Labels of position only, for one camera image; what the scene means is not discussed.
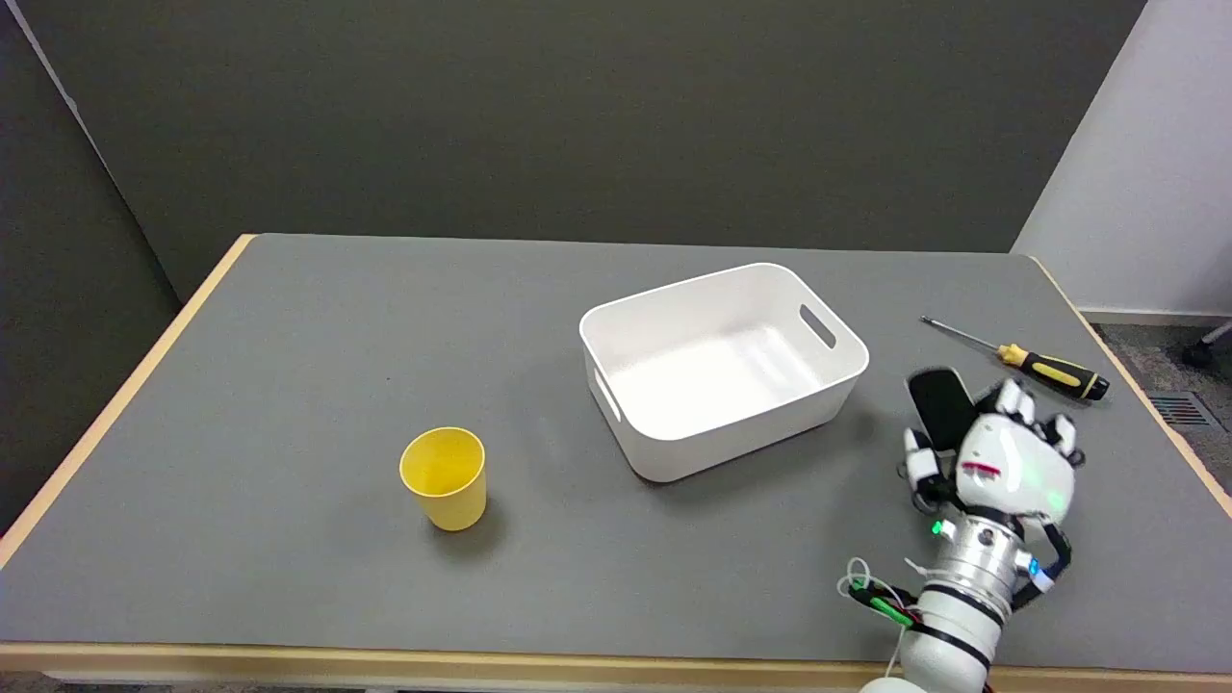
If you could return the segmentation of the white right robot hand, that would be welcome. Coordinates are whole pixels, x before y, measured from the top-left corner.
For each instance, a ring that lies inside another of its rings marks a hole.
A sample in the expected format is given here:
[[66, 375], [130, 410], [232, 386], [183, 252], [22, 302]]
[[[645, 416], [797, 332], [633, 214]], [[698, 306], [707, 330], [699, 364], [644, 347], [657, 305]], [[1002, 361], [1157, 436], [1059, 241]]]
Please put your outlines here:
[[1064, 522], [1085, 461], [1069, 416], [1044, 420], [1034, 395], [1013, 377], [976, 398], [950, 367], [912, 372], [906, 387], [922, 428], [906, 430], [898, 474], [918, 509], [991, 508], [1016, 518], [1029, 536]]

